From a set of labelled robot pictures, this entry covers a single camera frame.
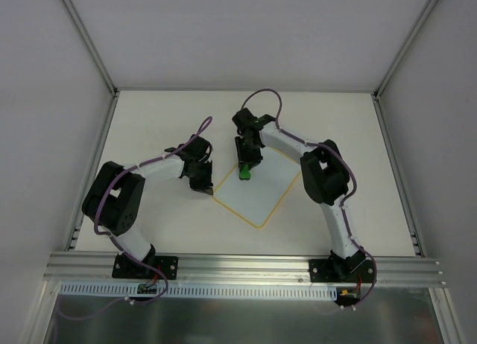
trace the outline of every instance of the yellow tape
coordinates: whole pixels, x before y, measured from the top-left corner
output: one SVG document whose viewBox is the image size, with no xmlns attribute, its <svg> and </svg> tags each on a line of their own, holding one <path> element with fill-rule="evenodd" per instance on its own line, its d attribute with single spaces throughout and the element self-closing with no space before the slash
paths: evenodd
<svg viewBox="0 0 477 344">
<path fill-rule="evenodd" d="M 289 156 L 279 152 L 277 150 L 278 153 L 286 156 L 287 158 L 291 159 Z M 239 166 L 239 164 L 236 164 L 231 171 L 229 171 L 229 173 L 225 176 L 225 178 L 219 182 L 219 184 L 217 185 L 217 188 L 214 189 L 214 194 L 215 192 L 225 183 L 225 181 L 228 179 L 228 177 L 230 175 L 232 175 L 233 171 Z M 213 200 L 216 201 L 216 203 L 222 205 L 223 207 L 225 207 L 228 211 L 232 212 L 233 214 L 235 214 L 236 216 L 240 217 L 243 221 L 245 221 L 246 223 L 248 223 L 249 225 L 253 226 L 255 229 L 263 229 L 265 227 L 265 225 L 267 224 L 268 220 L 270 220 L 271 216 L 274 214 L 274 212 L 276 211 L 276 209 L 278 208 L 278 205 L 280 205 L 280 203 L 282 202 L 282 200 L 285 198 L 285 195 L 290 191 L 291 187 L 293 186 L 293 184 L 295 183 L 295 181 L 298 179 L 298 176 L 301 174 L 301 171 L 295 176 L 295 178 L 293 178 L 293 180 L 291 181 L 290 185 L 286 188 L 285 192 L 283 193 L 283 195 L 280 197 L 280 199 L 278 200 L 277 204 L 274 206 L 274 208 L 272 209 L 271 213 L 267 216 L 267 218 L 265 219 L 265 221 L 263 222 L 262 225 L 256 225 L 255 223 L 252 223 L 250 220 L 248 220 L 246 217 L 244 217 L 243 215 L 239 214 L 237 211 L 235 211 L 233 208 L 230 208 L 228 205 L 224 204 L 223 202 L 221 202 L 219 199 L 217 199 L 215 197 L 215 195 L 212 196 Z"/>
</svg>

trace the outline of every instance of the aluminum frame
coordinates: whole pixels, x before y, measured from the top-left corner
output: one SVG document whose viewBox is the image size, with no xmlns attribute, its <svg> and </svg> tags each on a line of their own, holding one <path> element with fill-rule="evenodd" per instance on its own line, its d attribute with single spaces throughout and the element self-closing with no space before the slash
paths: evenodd
<svg viewBox="0 0 477 344">
<path fill-rule="evenodd" d="M 53 252 L 45 280 L 124 281 L 111 278 L 117 252 Z M 174 283 L 303 286 L 312 284 L 309 260 L 327 256 L 174 255 L 179 258 Z M 376 258 L 378 287 L 444 288 L 439 261 L 419 257 Z M 354 283 L 314 283 L 349 287 Z"/>
</svg>

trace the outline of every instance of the metal panel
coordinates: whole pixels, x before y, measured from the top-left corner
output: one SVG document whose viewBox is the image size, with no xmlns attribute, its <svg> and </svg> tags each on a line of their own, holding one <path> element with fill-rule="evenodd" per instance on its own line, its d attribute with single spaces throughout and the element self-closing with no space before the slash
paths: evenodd
<svg viewBox="0 0 477 344">
<path fill-rule="evenodd" d="M 110 130 L 111 121 L 113 120 L 116 104 L 118 103 L 118 95 L 113 97 L 110 101 L 107 113 L 104 117 L 104 122 L 101 125 L 98 138 L 95 141 L 95 149 L 92 152 L 91 159 L 86 166 L 86 176 L 81 184 L 80 191 L 78 192 L 78 199 L 76 200 L 75 212 L 72 215 L 70 222 L 70 231 L 67 232 L 67 237 L 63 241 L 66 249 L 75 249 L 76 240 L 78 239 L 79 231 L 81 228 L 81 222 L 83 220 L 83 213 L 81 212 L 81 204 L 96 177 L 96 170 L 101 160 L 101 154 L 103 153 L 104 143 L 106 143 L 107 134 Z"/>
<path fill-rule="evenodd" d="M 416 254 L 426 254 L 425 244 L 421 241 L 422 235 L 420 234 L 419 226 L 416 224 L 414 212 L 409 202 L 408 189 L 405 187 L 405 184 L 402 180 L 399 163 L 394 152 L 391 137 L 389 136 L 388 125 L 386 124 L 386 120 L 383 115 L 382 105 L 374 96 L 373 102 L 374 108 L 376 110 L 376 117 L 378 118 L 379 126 L 381 127 L 382 137 L 385 141 L 386 151 L 388 152 L 389 162 L 391 163 L 391 168 L 393 170 L 394 180 L 396 181 L 397 191 L 399 192 L 399 198 L 401 199 L 402 210 L 404 211 L 405 219 L 409 226 L 409 232 L 411 233 L 413 239 L 416 240 Z"/>
<path fill-rule="evenodd" d="M 73 0 L 118 87 L 372 92 L 426 0 Z"/>
<path fill-rule="evenodd" d="M 83 40 L 84 45 L 86 46 L 89 55 L 92 58 L 92 61 L 95 63 L 96 68 L 98 69 L 100 75 L 103 77 L 104 83 L 106 83 L 107 88 L 110 90 L 111 94 L 116 93 L 116 88 L 111 81 L 111 77 L 108 74 L 106 68 L 104 67 L 103 61 L 96 50 L 95 44 L 92 42 L 91 37 L 89 37 L 88 31 L 84 27 L 83 22 L 81 21 L 78 12 L 76 11 L 75 5 L 72 0 L 61 0 L 63 6 L 65 7 L 68 15 L 73 22 L 73 25 L 76 27 L 80 38 Z"/>
<path fill-rule="evenodd" d="M 62 296 L 61 308 L 79 316 L 110 300 Z M 56 320 L 57 342 L 68 344 L 441 343 L 424 289 L 377 289 L 356 312 L 331 302 L 164 298 L 135 308 L 120 302 L 89 321 Z"/>
<path fill-rule="evenodd" d="M 469 343 L 477 343 L 477 9 L 441 0 L 381 97 L 425 254 L 439 257 Z"/>
<path fill-rule="evenodd" d="M 115 256 L 114 252 L 54 252 L 46 268 L 45 279 L 115 281 L 111 279 Z M 176 256 L 179 257 L 177 283 L 282 286 L 310 284 L 309 259 L 326 258 L 187 254 Z M 378 286 L 446 286 L 439 262 L 432 258 L 377 258 L 377 265 Z"/>
<path fill-rule="evenodd" d="M 381 97 L 382 93 L 385 91 L 386 87 L 390 83 L 392 77 L 396 73 L 399 65 L 404 60 L 406 54 L 411 49 L 411 46 L 414 44 L 417 36 L 419 35 L 421 29 L 425 25 L 427 19 L 431 15 L 432 11 L 434 10 L 435 6 L 440 0 L 428 0 L 424 5 L 424 8 L 421 10 L 419 17 L 417 18 L 416 22 L 412 25 L 411 31 L 409 31 L 408 36 L 405 38 L 404 42 L 402 43 L 397 55 L 395 56 L 391 66 L 389 67 L 388 71 L 386 72 L 385 77 L 383 78 L 382 82 L 379 84 L 379 87 L 376 92 L 376 96 L 378 99 Z"/>
</svg>

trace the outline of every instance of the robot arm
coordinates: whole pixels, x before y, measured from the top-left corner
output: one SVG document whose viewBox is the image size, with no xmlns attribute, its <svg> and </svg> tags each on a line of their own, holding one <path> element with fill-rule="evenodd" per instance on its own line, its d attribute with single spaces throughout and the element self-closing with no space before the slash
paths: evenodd
<svg viewBox="0 0 477 344">
<path fill-rule="evenodd" d="M 166 152 L 175 151 L 169 148 Z M 117 243 L 137 260 L 152 264 L 156 250 L 144 239 L 137 218 L 143 191 L 167 179 L 189 178 L 194 191 L 212 195 L 212 162 L 209 161 L 212 145 L 198 136 L 177 155 L 169 156 L 161 162 L 144 165 L 124 175 L 115 192 L 108 195 L 100 215 L 99 224 L 111 233 Z M 101 198 L 113 179 L 125 168 L 115 162 L 107 162 L 100 169 L 83 205 L 82 212 L 94 221 Z"/>
<path fill-rule="evenodd" d="M 351 241 L 340 207 L 350 181 L 346 168 L 329 151 L 303 144 L 284 134 L 270 115 L 257 118 L 244 108 L 236 113 L 232 121 L 239 134 L 236 149 L 240 179 L 251 178 L 250 170 L 262 161 L 260 149 L 263 147 L 275 148 L 300 163 L 306 193 L 320 205 L 331 235 L 328 271 L 344 280 L 366 258 Z M 335 142 L 327 140 L 324 144 L 339 154 Z"/>
</svg>

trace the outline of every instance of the purple cable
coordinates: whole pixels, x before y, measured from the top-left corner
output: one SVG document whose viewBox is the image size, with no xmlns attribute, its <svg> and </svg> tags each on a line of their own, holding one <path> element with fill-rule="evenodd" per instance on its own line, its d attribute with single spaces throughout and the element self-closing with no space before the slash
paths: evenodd
<svg viewBox="0 0 477 344">
<path fill-rule="evenodd" d="M 258 91 L 255 91 L 254 93 L 252 93 L 250 96 L 248 96 L 244 103 L 241 105 L 240 109 L 243 109 L 245 107 L 245 105 L 247 104 L 247 102 L 255 95 L 261 93 L 261 92 L 272 92 L 274 95 L 276 95 L 278 97 L 278 101 L 279 101 L 279 105 L 278 105 L 278 112 L 277 112 L 277 115 L 275 116 L 275 125 L 277 126 L 277 129 L 279 130 L 279 132 L 283 133 L 284 135 L 294 139 L 295 141 L 301 143 L 301 144 L 304 144 L 304 145 L 309 145 L 309 146 L 312 146 L 312 147 L 318 147 L 318 148 L 321 148 L 321 149 L 324 149 L 324 150 L 327 150 L 328 152 L 330 152 L 340 163 L 341 165 L 344 166 L 344 168 L 346 169 L 346 171 L 348 172 L 348 174 L 350 175 L 350 178 L 351 178 L 351 182 L 353 183 L 353 189 L 352 191 L 347 194 L 345 197 L 343 197 L 343 199 L 340 201 L 340 208 L 341 208 L 341 213 L 343 214 L 343 218 L 344 218 L 344 225 L 346 226 L 346 231 L 348 233 L 348 238 L 351 240 L 351 243 L 353 245 L 356 246 L 356 248 L 360 249 L 362 252 L 365 253 L 365 255 L 367 257 L 369 257 L 369 259 L 371 260 L 371 262 L 373 263 L 373 271 L 374 271 L 374 279 L 373 279 L 373 282 L 371 283 L 371 286 L 370 286 L 370 289 L 366 292 L 366 294 L 363 296 L 363 298 L 361 298 L 359 300 L 358 303 L 362 303 L 363 300 L 365 298 L 368 297 L 368 295 L 371 293 L 371 291 L 374 289 L 374 287 L 376 286 L 376 280 L 377 280 L 377 265 L 376 265 L 376 259 L 374 258 L 374 256 L 372 256 L 366 249 L 364 249 L 363 246 L 359 246 L 358 243 L 355 241 L 354 237 L 353 237 L 353 233 L 351 232 L 351 227 L 350 227 L 350 222 L 348 220 L 348 216 L 346 214 L 346 210 L 344 209 L 344 203 L 349 199 L 351 198 L 351 196 L 353 196 L 356 192 L 356 190 L 358 190 L 358 182 L 356 182 L 356 177 L 355 177 L 355 174 L 351 171 L 351 168 L 350 166 L 343 160 L 343 158 L 341 158 L 341 156 L 335 152 L 332 148 L 328 147 L 326 144 L 323 144 L 323 143 L 307 143 L 304 139 L 301 139 L 300 137 L 296 136 L 295 134 L 292 134 L 290 133 L 289 131 L 287 130 L 283 130 L 280 125 L 279 125 L 279 121 L 278 121 L 278 118 L 280 116 L 280 113 L 282 112 L 282 106 L 283 106 L 283 101 L 282 101 L 282 97 L 280 96 L 280 94 L 275 91 L 274 89 L 259 89 Z"/>
<path fill-rule="evenodd" d="M 149 160 L 146 160 L 142 163 L 138 165 L 134 165 L 128 169 L 125 169 L 123 170 L 121 173 L 119 173 L 116 178 L 113 179 L 113 181 L 110 183 L 110 185 L 107 187 L 106 191 L 104 192 L 104 195 L 103 197 L 101 198 L 101 201 L 99 203 L 99 206 L 98 206 L 98 210 L 96 211 L 96 215 L 95 215 L 95 221 L 94 221 L 94 230 L 95 230 L 95 234 L 97 235 L 107 235 L 110 237 L 110 240 L 111 242 L 113 243 L 114 246 L 116 246 L 116 248 L 118 249 L 119 252 L 122 252 L 124 256 L 126 256 L 127 258 L 129 258 L 132 262 L 138 264 L 139 266 L 142 266 L 144 268 L 147 268 L 148 270 L 151 270 L 151 271 L 154 271 L 155 273 L 157 273 L 157 275 L 159 275 L 163 280 L 164 280 L 164 284 L 165 284 L 165 287 L 164 287 L 164 290 L 162 290 L 159 294 L 157 294 L 157 296 L 154 296 L 152 297 L 151 299 L 148 299 L 146 301 L 134 301 L 133 303 L 135 305 L 147 305 L 147 304 L 150 304 L 156 300 L 158 300 L 160 297 L 164 296 L 164 294 L 166 294 L 168 292 L 168 289 L 169 289 L 169 282 L 167 280 L 167 278 L 165 277 L 164 273 L 162 273 L 162 271 L 160 271 L 158 268 L 154 268 L 152 266 L 149 266 L 148 264 L 144 264 L 142 263 L 140 260 L 134 258 L 131 254 L 129 254 L 127 251 L 125 251 L 122 246 L 118 243 L 118 241 L 116 241 L 116 239 L 113 237 L 113 235 L 108 232 L 108 231 L 100 231 L 99 230 L 99 217 L 101 216 L 101 212 L 103 210 L 103 207 L 104 207 L 104 204 L 106 202 L 106 199 L 108 197 L 108 195 L 110 194 L 110 192 L 112 191 L 112 189 L 114 188 L 114 186 L 116 185 L 116 183 L 127 173 L 129 173 L 130 171 L 134 171 L 136 169 L 139 169 L 141 167 L 144 167 L 146 165 L 149 165 L 149 164 L 153 164 L 155 162 L 160 162 L 164 159 L 167 159 L 169 158 L 170 156 L 173 156 L 177 153 L 179 153 L 182 149 L 184 149 L 185 147 L 187 147 L 189 144 L 191 144 L 191 142 L 193 142 L 204 130 L 207 129 L 207 127 L 212 123 L 212 116 L 209 116 L 207 117 L 203 122 L 202 124 L 200 125 L 198 131 L 186 142 L 184 143 L 183 145 L 181 145 L 180 147 L 178 147 L 176 150 L 166 154 L 164 157 L 162 156 L 158 156 L 156 158 L 152 158 L 152 159 L 149 159 Z M 90 314 L 90 315 L 87 315 L 87 316 L 69 316 L 67 314 L 64 314 L 61 309 L 60 309 L 60 299 L 57 300 L 57 305 L 56 305 L 56 312 L 61 316 L 63 317 L 64 319 L 67 319 L 67 320 L 74 320 L 74 321 L 81 321 L 81 320 L 87 320 L 87 319 L 91 319 L 91 318 L 94 318 L 96 316 L 98 316 L 99 314 L 103 313 L 105 310 L 107 310 L 108 308 L 110 308 L 111 306 L 113 306 L 115 303 L 117 302 L 121 302 L 121 301 L 124 301 L 124 297 L 121 297 L 121 298 L 117 298 L 117 299 L 114 299 L 112 300 L 111 302 L 109 302 L 107 305 L 105 305 L 102 309 L 100 309 L 99 311 L 93 313 L 93 314 Z"/>
</svg>

